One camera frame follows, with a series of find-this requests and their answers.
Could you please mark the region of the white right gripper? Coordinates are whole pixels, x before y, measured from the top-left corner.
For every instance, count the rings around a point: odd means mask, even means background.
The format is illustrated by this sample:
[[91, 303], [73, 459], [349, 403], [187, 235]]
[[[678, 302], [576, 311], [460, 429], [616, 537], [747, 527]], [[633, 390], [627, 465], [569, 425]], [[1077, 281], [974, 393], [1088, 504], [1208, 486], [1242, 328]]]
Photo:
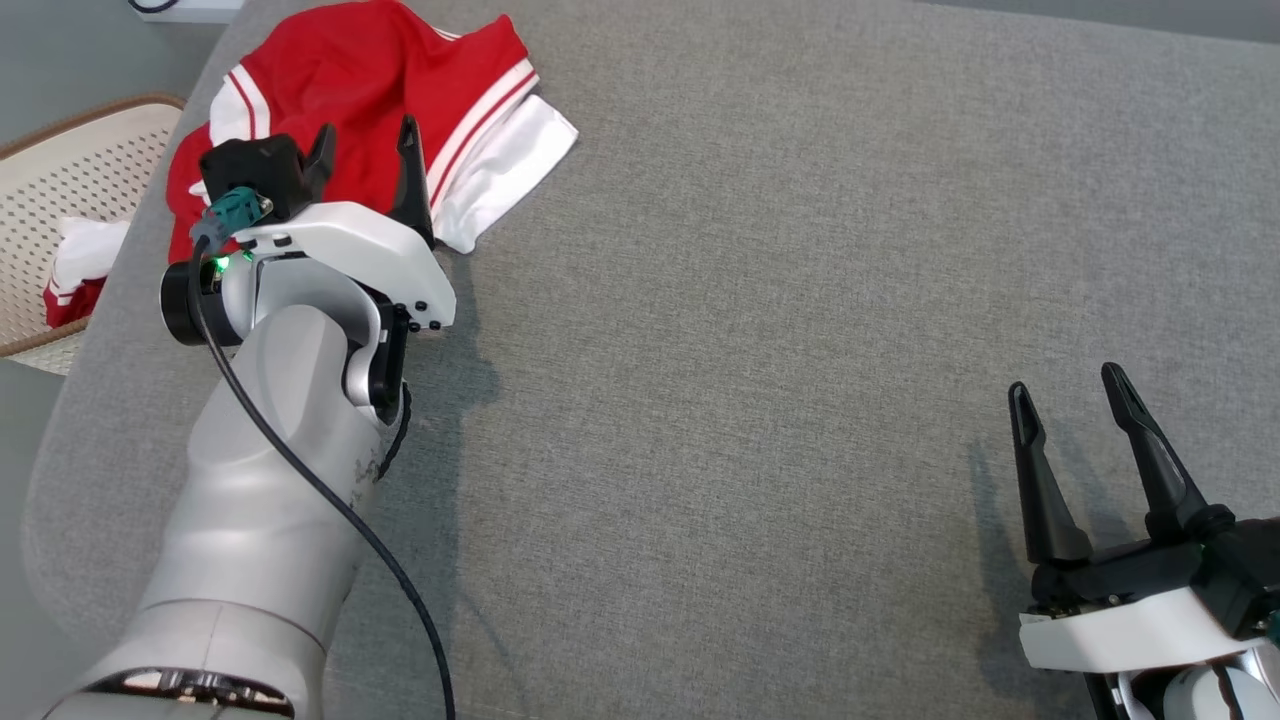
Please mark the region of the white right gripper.
[[1234, 527], [1222, 503], [1208, 503], [1135, 386], [1117, 363], [1101, 368], [1114, 420], [1130, 441], [1156, 547], [1124, 546], [1093, 557], [1044, 452], [1047, 434], [1025, 383], [1007, 391], [1033, 605], [1019, 641], [1032, 667], [1126, 673], [1197, 664], [1239, 653], [1190, 588], [1206, 542]]

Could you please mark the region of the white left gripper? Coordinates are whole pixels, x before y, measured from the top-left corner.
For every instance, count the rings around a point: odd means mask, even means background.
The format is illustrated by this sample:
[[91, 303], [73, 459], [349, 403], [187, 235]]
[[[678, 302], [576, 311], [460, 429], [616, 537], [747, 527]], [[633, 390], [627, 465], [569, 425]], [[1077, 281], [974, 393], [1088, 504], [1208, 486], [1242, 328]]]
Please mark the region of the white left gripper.
[[396, 150], [399, 174], [388, 217], [356, 202], [321, 202], [337, 155], [337, 128], [321, 126], [303, 159], [303, 188], [314, 204], [291, 222], [233, 234], [256, 259], [301, 252], [403, 305], [424, 329], [454, 324], [457, 297], [436, 247], [419, 123], [404, 114]]

